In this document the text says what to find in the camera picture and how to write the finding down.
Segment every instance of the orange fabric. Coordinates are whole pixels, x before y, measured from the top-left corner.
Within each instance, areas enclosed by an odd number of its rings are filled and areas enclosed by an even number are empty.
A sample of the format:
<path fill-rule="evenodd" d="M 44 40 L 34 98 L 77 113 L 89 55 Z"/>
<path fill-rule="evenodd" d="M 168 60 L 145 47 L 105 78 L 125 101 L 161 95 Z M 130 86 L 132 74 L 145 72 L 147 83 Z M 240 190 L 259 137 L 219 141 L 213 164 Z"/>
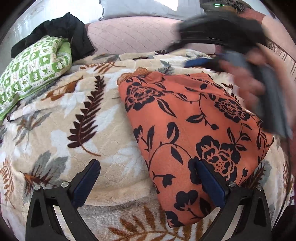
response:
<path fill-rule="evenodd" d="M 119 93 L 170 227 L 196 223 L 215 208 L 196 161 L 240 185 L 273 143 L 262 121 L 204 73 L 138 75 Z"/>

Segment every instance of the black clothing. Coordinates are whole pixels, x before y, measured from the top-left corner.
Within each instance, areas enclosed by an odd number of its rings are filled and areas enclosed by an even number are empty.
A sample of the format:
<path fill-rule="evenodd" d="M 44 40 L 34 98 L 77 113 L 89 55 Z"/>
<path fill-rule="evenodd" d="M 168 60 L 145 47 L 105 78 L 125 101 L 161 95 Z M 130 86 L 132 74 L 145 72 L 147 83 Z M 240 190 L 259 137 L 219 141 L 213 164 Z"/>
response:
<path fill-rule="evenodd" d="M 12 47 L 11 57 L 15 58 L 25 48 L 36 43 L 45 35 L 67 38 L 71 45 L 72 61 L 84 58 L 94 52 L 84 23 L 68 12 L 62 18 L 45 21 L 36 27 L 29 36 Z"/>

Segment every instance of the white pillow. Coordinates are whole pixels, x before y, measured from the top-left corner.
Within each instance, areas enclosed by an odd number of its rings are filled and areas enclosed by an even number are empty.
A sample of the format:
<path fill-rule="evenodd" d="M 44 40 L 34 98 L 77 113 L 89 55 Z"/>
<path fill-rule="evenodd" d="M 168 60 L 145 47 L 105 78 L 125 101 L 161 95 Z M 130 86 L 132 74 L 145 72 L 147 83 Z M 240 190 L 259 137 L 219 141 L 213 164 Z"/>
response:
<path fill-rule="evenodd" d="M 128 16 L 185 20 L 203 13 L 199 0 L 101 0 L 100 3 L 104 8 L 100 20 Z"/>

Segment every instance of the beige blanket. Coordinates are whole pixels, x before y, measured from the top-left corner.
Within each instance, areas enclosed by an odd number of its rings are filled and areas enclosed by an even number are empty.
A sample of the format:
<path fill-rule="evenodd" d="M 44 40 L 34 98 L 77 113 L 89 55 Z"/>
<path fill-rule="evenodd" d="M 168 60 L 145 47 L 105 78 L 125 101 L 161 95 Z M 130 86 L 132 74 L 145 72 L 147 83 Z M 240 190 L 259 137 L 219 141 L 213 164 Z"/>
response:
<path fill-rule="evenodd" d="M 183 68 L 185 60 L 198 56 L 209 58 L 193 50 L 89 56 L 77 61 L 71 74 L 17 105 L 0 128 L 0 210 L 20 241 L 25 240 L 34 186 L 52 188 L 70 181 L 93 158 L 99 160 L 101 174 L 79 212 L 98 240 L 199 240 L 218 209 L 198 224 L 168 227 L 117 85 L 120 77 L 140 74 L 141 68 L 166 74 L 205 72 L 232 93 L 228 74 Z M 87 128 L 79 131 L 84 121 Z M 283 203 L 287 178 L 276 138 L 247 184 L 264 187 L 273 222 Z M 58 208 L 56 212 L 66 237 L 73 240 Z"/>

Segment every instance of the green patterned pillow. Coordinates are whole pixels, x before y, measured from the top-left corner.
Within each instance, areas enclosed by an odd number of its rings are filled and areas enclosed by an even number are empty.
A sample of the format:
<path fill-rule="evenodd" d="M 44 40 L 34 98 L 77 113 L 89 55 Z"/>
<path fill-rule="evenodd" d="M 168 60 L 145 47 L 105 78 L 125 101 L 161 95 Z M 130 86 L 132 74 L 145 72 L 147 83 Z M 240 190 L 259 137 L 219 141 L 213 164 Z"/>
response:
<path fill-rule="evenodd" d="M 0 123 L 17 101 L 60 77 L 71 65 L 67 39 L 44 36 L 22 51 L 0 77 Z"/>

